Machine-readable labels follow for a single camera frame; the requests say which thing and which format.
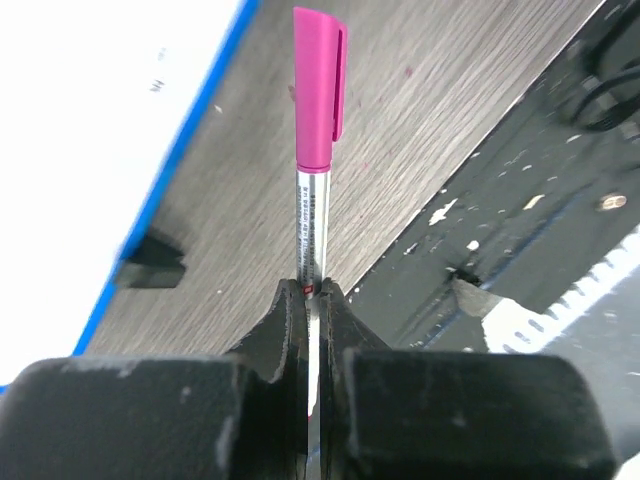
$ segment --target metal screw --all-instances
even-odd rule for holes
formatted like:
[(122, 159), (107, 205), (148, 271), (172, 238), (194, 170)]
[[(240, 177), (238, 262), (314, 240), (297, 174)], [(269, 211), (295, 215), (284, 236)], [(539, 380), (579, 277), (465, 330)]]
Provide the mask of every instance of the metal screw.
[(627, 197), (624, 195), (620, 193), (610, 193), (600, 199), (598, 210), (615, 210), (616, 208), (624, 207), (626, 203)]

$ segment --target blue edge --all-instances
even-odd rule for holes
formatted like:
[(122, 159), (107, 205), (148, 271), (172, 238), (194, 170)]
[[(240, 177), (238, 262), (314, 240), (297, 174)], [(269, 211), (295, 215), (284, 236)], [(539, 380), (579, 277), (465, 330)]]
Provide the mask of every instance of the blue edge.
[[(162, 168), (160, 175), (158, 175), (156, 184), (153, 186), (153, 189), (149, 194), (147, 203), (142, 207), (138, 214), (138, 220), (131, 229), (129, 238), (124, 244), (121, 259), (127, 258), (133, 253), (151, 225), (153, 215), (164, 197), (167, 187), (178, 168), (178, 164), (180, 163), (180, 160), (182, 159), (182, 156), (184, 155), (184, 152), (187, 149), (202, 116), (206, 112), (213, 94), (224, 77), (233, 54), (258, 10), (260, 3), (261, 0), (245, 0), (244, 5), (240, 8), (240, 13), (236, 19), (236, 23), (227, 35), (226, 42), (218, 55), (217, 61), (209, 73), (209, 78), (207, 78), (207, 81), (202, 87), (200, 96), (195, 101), (191, 113), (182, 127), (182, 131), (178, 135), (178, 138), (171, 149), (171, 153), (167, 156), (164, 167)], [(111, 302), (111, 299), (116, 293), (116, 286), (112, 283), (112, 279), (118, 270), (119, 264), (120, 262), (117, 262), (113, 266), (109, 275), (109, 280), (102, 290), (102, 294), (100, 295), (100, 298), (98, 298), (98, 301), (93, 308), (93, 312), (91, 312), (87, 326), (84, 328), (72, 355), (82, 355), (85, 352), (89, 346), (91, 338), (100, 324), (100, 321), (104, 317), (107, 307), (109, 306), (109, 302)], [(2, 394), (2, 392), (7, 388), (8, 385), (0, 385), (0, 394)]]

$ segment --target black cable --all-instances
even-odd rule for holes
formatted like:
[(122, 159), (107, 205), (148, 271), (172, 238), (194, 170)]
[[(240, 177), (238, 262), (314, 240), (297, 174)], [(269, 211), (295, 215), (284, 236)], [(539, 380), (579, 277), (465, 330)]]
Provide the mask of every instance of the black cable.
[[(640, 18), (640, 1), (630, 5), (613, 28), (586, 54), (587, 73), (598, 79), (602, 77), (603, 57), (638, 18)], [(640, 110), (640, 92), (605, 110), (595, 121), (581, 122), (581, 117), (589, 105), (599, 97), (635, 80), (640, 80), (640, 57), (627, 62), (620, 72), (593, 88), (576, 108), (570, 120), (571, 124), (589, 132), (606, 132), (618, 127)]]
[[(640, 63), (640, 58), (629, 62), (629, 64), (634, 65), (638, 63)], [(578, 104), (578, 107), (571, 117), (571, 123), (591, 132), (606, 132), (619, 126), (640, 109), (640, 93), (637, 93), (631, 98), (619, 102), (613, 107), (605, 110), (596, 121), (581, 123), (580, 117), (587, 107), (589, 107), (589, 105), (599, 97), (605, 93), (609, 93), (616, 87), (635, 80), (640, 80), (640, 66), (634, 66), (627, 68), (626, 70), (622, 70), (602, 82), (597, 87), (593, 88)]]

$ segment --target white paper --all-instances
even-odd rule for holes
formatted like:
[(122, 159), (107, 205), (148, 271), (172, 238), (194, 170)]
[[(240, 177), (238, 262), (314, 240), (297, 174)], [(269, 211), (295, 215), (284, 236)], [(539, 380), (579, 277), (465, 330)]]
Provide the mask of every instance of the white paper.
[(3, 6), (0, 386), (73, 352), (243, 3)]

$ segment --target white serrated edge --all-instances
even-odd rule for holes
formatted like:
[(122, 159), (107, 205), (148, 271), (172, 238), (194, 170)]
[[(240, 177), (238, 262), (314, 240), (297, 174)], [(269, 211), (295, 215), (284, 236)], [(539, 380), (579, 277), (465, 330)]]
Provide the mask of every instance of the white serrated edge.
[(636, 480), (638, 478), (640, 478), (640, 453), (622, 465), (615, 480)]
[(491, 353), (536, 353), (582, 317), (640, 265), (640, 227), (636, 227), (589, 273), (574, 283), (544, 314), (505, 298), (482, 320)]

